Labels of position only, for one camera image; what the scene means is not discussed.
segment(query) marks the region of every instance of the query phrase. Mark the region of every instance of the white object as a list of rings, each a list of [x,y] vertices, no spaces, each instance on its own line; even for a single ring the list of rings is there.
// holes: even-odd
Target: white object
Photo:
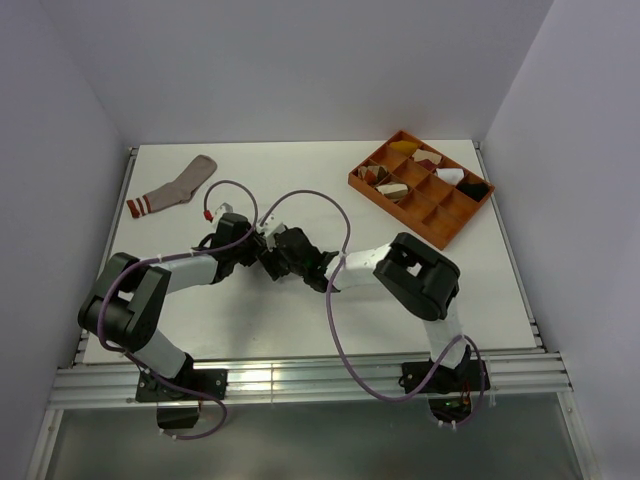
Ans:
[[[454,187],[464,178],[461,168],[436,168],[436,176]]]
[[[458,319],[458,301],[456,298],[451,300],[449,304],[446,319],[434,322],[421,321],[429,336],[431,360],[433,361],[440,356],[455,336],[464,333]],[[442,360],[442,365],[448,368],[456,368],[464,356],[466,346],[467,342],[465,341],[457,342]]]
[[[276,246],[275,236],[285,231],[285,225],[279,219],[276,219],[273,214],[264,220],[264,224],[261,225],[261,223],[262,222],[259,221],[256,225],[256,232],[264,235],[265,241],[267,242],[267,249],[273,250]]]
[[[216,228],[218,228],[218,222],[220,221],[220,218],[222,218],[222,215],[224,215],[225,213],[233,213],[233,207],[227,202],[222,203],[218,208],[216,208],[216,211],[213,212],[213,221],[211,222],[211,228],[214,232],[216,231]]]
[[[379,285],[385,288],[380,283],[380,280],[373,275],[373,271],[376,265],[378,265],[378,262],[387,256],[389,249],[389,244],[386,244],[372,250],[350,253],[345,258],[344,267],[342,267],[334,279],[333,286],[338,290],[344,290],[358,285]],[[338,263],[340,263],[340,255],[334,257],[333,260],[329,262],[324,275],[326,278],[333,275],[335,269],[338,268]]]
[[[384,183],[378,185],[376,190],[390,200],[399,200],[409,193],[409,187],[404,183]]]
[[[440,165],[440,162],[442,161],[442,155],[433,153],[429,150],[416,150],[411,156],[413,157],[414,162],[429,160],[434,165]]]
[[[142,146],[129,181],[130,191],[148,191],[179,173],[195,155],[218,162],[218,179],[242,182],[256,195],[260,210],[296,188],[313,188],[344,206],[353,229],[350,251],[392,241],[407,228],[347,185],[351,171],[381,144],[295,142]],[[483,177],[469,140],[429,141],[463,167]],[[211,232],[202,217],[205,189],[187,206],[149,215],[144,222],[121,215],[112,252],[155,256],[183,252]],[[223,185],[211,204],[228,202],[251,220],[253,208],[240,189]],[[344,220],[328,202],[298,195],[285,200],[276,216],[301,227],[322,250],[339,250]],[[520,290],[498,225],[487,202],[444,252],[460,268],[458,316],[462,330],[483,350],[535,348]],[[334,315],[349,354],[424,352],[430,349],[421,320],[406,311],[383,286],[353,288],[334,295]],[[159,328],[196,359],[335,356],[324,298],[292,275],[272,282],[259,264],[237,266],[218,285],[169,295]],[[89,337],[86,363],[126,363]]]

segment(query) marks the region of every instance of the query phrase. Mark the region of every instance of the white tabletop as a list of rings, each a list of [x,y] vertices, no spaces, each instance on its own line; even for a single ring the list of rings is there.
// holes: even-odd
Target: white tabletop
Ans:
[[[282,194],[299,188],[322,191],[338,201],[352,222],[349,251],[393,240],[402,223],[347,185],[347,174],[379,142],[253,143],[145,145],[140,147],[127,198],[140,196],[174,179],[198,154],[209,155],[218,170],[205,186],[221,179],[245,184],[260,211]],[[477,175],[482,171],[469,140],[427,141]],[[112,253],[149,257],[186,251],[206,234],[202,216],[206,188],[186,205],[139,219],[123,208]],[[210,196],[251,216],[244,192],[222,186]],[[289,227],[301,227],[320,250],[338,250],[344,238],[342,217],[328,202],[312,196],[286,200],[276,215]],[[535,348],[518,284],[491,202],[487,202],[443,252],[461,270],[458,306],[464,332],[483,350]],[[421,321],[382,286],[357,287],[334,295],[334,315],[343,345],[351,354],[428,351]],[[260,359],[336,355],[324,308],[324,296],[293,275],[272,282],[259,263],[237,266],[218,285],[169,295],[159,327],[196,359]],[[90,337],[85,363],[126,359]]]

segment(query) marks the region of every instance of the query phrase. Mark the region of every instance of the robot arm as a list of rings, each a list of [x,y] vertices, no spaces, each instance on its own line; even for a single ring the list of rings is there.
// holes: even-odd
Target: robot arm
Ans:
[[[245,217],[227,208],[219,217],[215,233],[205,237],[194,250],[227,245],[250,227]],[[196,389],[200,380],[193,369],[193,359],[157,328],[166,295],[218,283],[233,272],[236,264],[250,266],[256,261],[274,281],[294,273],[314,290],[325,292],[339,260],[338,252],[320,252],[300,228],[286,228],[270,217],[237,247],[142,267],[126,277],[107,307],[105,336],[174,384]],[[82,328],[97,335],[98,313],[107,290],[122,271],[137,261],[125,253],[109,260],[80,309],[78,321]],[[423,320],[435,357],[461,333],[455,314],[459,275],[453,262],[412,235],[401,233],[387,245],[348,255],[333,287],[340,291],[382,283],[407,310]],[[133,296],[126,300],[121,293]],[[450,351],[439,368],[440,377],[445,378],[439,382],[445,385],[443,390],[447,384],[452,390],[456,388],[469,358],[468,347],[461,344]]]

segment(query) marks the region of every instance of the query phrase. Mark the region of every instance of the black object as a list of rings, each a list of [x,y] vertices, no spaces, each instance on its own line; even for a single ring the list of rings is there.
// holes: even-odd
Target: black object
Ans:
[[[471,401],[465,403],[464,399],[458,398],[431,398],[429,408],[434,417],[445,423],[461,422],[472,411]]]
[[[287,270],[302,277],[304,283],[317,292],[326,292],[325,277],[329,262],[338,252],[320,252],[301,228],[290,228],[275,236],[277,252]]]
[[[460,392],[467,381],[469,382],[470,391],[480,391],[480,362],[471,360],[469,357],[469,347],[467,347],[465,352],[466,361],[463,360],[458,367],[455,369],[443,367],[442,365],[438,367],[431,381],[420,390],[420,393],[439,393],[444,395],[451,392]],[[404,388],[405,393],[415,390],[424,377],[427,376],[432,366],[432,361],[403,363],[402,377],[400,377],[398,383]],[[484,377],[484,385],[485,390],[491,388],[488,375]]]
[[[78,312],[78,324],[98,335],[98,314],[104,297],[118,275],[138,261],[126,253],[116,253],[107,262]],[[126,301],[116,295],[107,306],[104,318],[106,337],[130,352],[144,347],[158,325],[164,297],[169,287],[171,272],[160,267],[141,267],[128,275],[118,287],[118,292],[130,293]]]
[[[198,407],[158,407],[156,422],[163,430],[193,428],[200,417]]]
[[[224,369],[193,369],[193,359],[189,357],[183,367],[186,375],[178,374],[171,383],[189,390],[202,392],[224,400],[227,390],[227,370]],[[136,402],[156,403],[156,402],[177,402],[188,400],[202,400],[202,397],[179,392],[159,383],[152,375],[145,372],[140,373],[138,389],[136,390]]]
[[[459,183],[456,188],[476,202],[489,193],[489,186],[484,183]]]
[[[420,265],[417,275],[407,269]],[[447,257],[409,233],[399,233],[373,274],[417,317],[435,321],[447,316],[458,294],[460,270]]]
[[[225,213],[220,217],[215,233],[204,237],[194,250],[208,250],[229,245],[239,240],[251,228],[247,217],[237,213]],[[258,259],[258,254],[266,251],[262,236],[253,232],[239,245],[211,254],[218,262],[216,276],[212,283],[219,283],[233,273],[236,264],[250,267]]]

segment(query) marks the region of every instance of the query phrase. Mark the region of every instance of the purple cable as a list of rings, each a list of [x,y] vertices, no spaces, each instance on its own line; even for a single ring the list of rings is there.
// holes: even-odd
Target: purple cable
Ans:
[[[131,272],[133,272],[134,270],[143,267],[145,265],[153,265],[155,263],[160,263],[162,262],[168,262],[171,260],[180,260],[183,258],[189,258],[192,256],[200,256],[200,255],[209,255],[211,253],[216,253],[216,252],[220,252],[223,250],[228,250],[229,248],[233,248],[236,245],[239,245],[240,243],[244,242],[247,238],[249,238],[249,236],[253,233],[253,231],[256,228],[256,224],[258,223],[258,202],[256,201],[255,197],[253,196],[253,194],[249,191],[249,189],[247,187],[245,187],[244,185],[235,182],[233,180],[220,180],[219,182],[214,183],[213,185],[211,185],[208,189],[207,192],[205,193],[204,196],[204,210],[207,210],[207,201],[209,199],[209,194],[211,193],[211,190],[213,190],[215,187],[217,187],[218,185],[222,185],[222,184],[229,184],[229,185],[234,185],[236,187],[241,188],[242,190],[244,190],[247,195],[249,195],[249,198],[251,199],[251,203],[253,203],[253,222],[251,223],[251,228],[249,228],[249,230],[247,231],[247,233],[245,233],[242,237],[240,237],[238,240],[236,240],[235,242],[231,242],[228,245],[224,245],[222,247],[218,247],[218,248],[210,248],[208,250],[201,250],[199,252],[189,252],[189,253],[179,253],[176,255],[167,255],[166,257],[162,257],[162,260],[159,258],[149,258],[147,260],[141,260],[139,262],[134,263],[133,265],[129,266],[128,268],[126,268],[125,270],[122,271],[122,273],[120,275],[118,275],[118,277],[115,279],[115,281],[113,282],[113,284],[111,284],[111,287],[109,287],[109,290],[107,291],[107,294],[104,297],[104,300],[102,302],[102,306],[100,308],[100,312],[98,314],[98,325],[97,325],[97,332],[98,332],[98,339],[100,340],[100,345],[102,345],[104,348],[106,348],[107,350],[110,350],[112,352],[124,352],[125,356],[131,360],[133,363],[135,363],[136,365],[138,365],[139,367],[145,369],[145,370],[149,370],[151,372],[151,375],[156,379],[156,381],[158,381],[159,383],[163,384],[165,387],[171,388],[172,390],[176,390],[178,392],[182,392],[182,393],[186,393],[189,395],[193,395],[196,397],[200,397],[203,398],[205,400],[212,400],[213,402],[217,403],[220,408],[222,409],[222,418],[220,419],[220,421],[210,430],[207,430],[206,432],[203,433],[199,433],[197,435],[175,435],[175,437],[179,440],[196,440],[199,438],[204,438],[204,437],[208,437],[209,435],[217,432],[222,425],[224,424],[226,418],[227,418],[227,407],[222,403],[222,401],[218,400],[217,398],[208,395],[206,393],[203,392],[197,392],[195,390],[190,390],[188,388],[184,388],[184,387],[180,387],[178,385],[174,385],[173,383],[171,383],[170,381],[168,381],[166,378],[158,375],[157,373],[151,371],[151,369],[149,369],[149,367],[147,367],[145,364],[143,364],[142,362],[140,362],[138,359],[136,359],[133,355],[131,355],[129,352],[125,352],[125,350],[123,348],[117,348],[117,347],[112,347],[110,346],[105,337],[104,337],[104,317],[107,311],[107,305],[109,305],[109,302],[111,301],[111,299],[113,298],[113,296],[115,295],[115,293],[118,291],[118,287],[120,286],[120,284],[122,283],[122,281],[126,278],[127,275],[129,275]],[[174,435],[164,432],[165,434],[173,437]]]
[[[338,209],[338,211],[342,215],[342,218],[344,218],[344,221],[345,221],[345,224],[346,224],[346,227],[347,227],[346,228],[347,232],[346,232],[346,235],[345,235],[345,239],[344,239],[344,242],[342,243],[342,251],[340,253],[341,258],[340,258],[340,261],[338,262],[338,267],[333,271],[333,273],[331,274],[331,277],[329,277],[329,283],[327,285],[327,290],[326,290],[326,293],[325,293],[325,304],[326,304],[326,308],[327,308],[327,319],[329,320],[329,329],[331,330],[331,337],[333,338],[333,343],[335,344],[336,349],[338,350],[338,355],[340,356],[340,360],[342,360],[342,364],[345,366],[345,368],[349,372],[349,375],[351,375],[351,377],[355,380],[355,382],[358,385],[360,385],[360,387],[365,392],[367,392],[369,395],[373,396],[374,398],[377,398],[378,400],[382,400],[384,402],[389,402],[389,403],[406,402],[407,400],[412,399],[418,393],[420,393],[420,391],[424,388],[424,386],[431,380],[431,378],[435,374],[436,369],[440,366],[440,364],[442,363],[442,361],[446,357],[447,353],[449,353],[449,351],[453,348],[453,346],[456,343],[458,343],[459,341],[461,341],[461,340],[466,340],[467,342],[469,342],[469,344],[471,345],[471,347],[475,351],[475,354],[476,354],[476,356],[478,358],[478,361],[480,362],[480,393],[478,395],[478,401],[476,402],[476,407],[471,411],[471,413],[469,414],[469,416],[467,418],[465,418],[464,420],[458,422],[456,425],[460,426],[460,425],[464,425],[464,424],[468,423],[471,419],[473,419],[476,416],[477,411],[480,409],[480,405],[482,404],[482,399],[484,398],[484,393],[485,393],[485,388],[486,388],[486,385],[485,385],[486,372],[484,370],[484,365],[482,363],[482,357],[480,356],[480,351],[478,349],[478,346],[475,344],[475,342],[471,338],[469,338],[466,335],[457,335],[456,337],[454,337],[451,340],[451,342],[449,342],[449,344],[445,347],[445,349],[442,351],[442,353],[440,353],[438,358],[433,363],[433,366],[429,370],[429,373],[427,373],[427,375],[420,382],[420,384],[418,384],[418,386],[415,389],[413,389],[411,392],[407,393],[406,395],[402,395],[400,397],[389,397],[387,395],[383,395],[383,394],[381,394],[379,392],[376,392],[373,388],[371,388],[369,385],[367,385],[367,383],[362,379],[362,377],[360,377],[360,375],[358,375],[358,373],[355,371],[355,369],[353,368],[353,365],[351,365],[351,363],[349,362],[349,359],[347,358],[347,355],[344,352],[344,349],[342,348],[342,344],[340,343],[340,339],[338,337],[338,332],[336,330],[335,320],[333,318],[333,310],[332,310],[332,306],[331,306],[331,291],[333,290],[333,282],[335,281],[335,278],[338,275],[338,273],[340,272],[340,270],[344,267],[346,249],[347,249],[347,245],[349,244],[349,239],[351,238],[351,222],[349,221],[349,217],[347,216],[347,213],[338,204],[338,202],[336,202],[334,199],[332,199],[328,195],[325,195],[324,193],[317,192],[315,190],[294,190],[293,192],[289,192],[286,195],[283,195],[282,197],[280,197],[271,206],[271,208],[269,208],[269,210],[267,210],[267,213],[264,215],[263,221],[261,222],[261,225],[264,223],[264,219],[266,219],[273,212],[273,210],[275,210],[275,208],[283,200],[285,200],[286,198],[289,198],[289,197],[291,197],[293,195],[298,195],[298,194],[301,194],[301,193],[307,193],[307,194],[310,194],[310,195],[316,195],[316,196],[322,197],[325,200],[327,200],[330,203],[332,203]]]

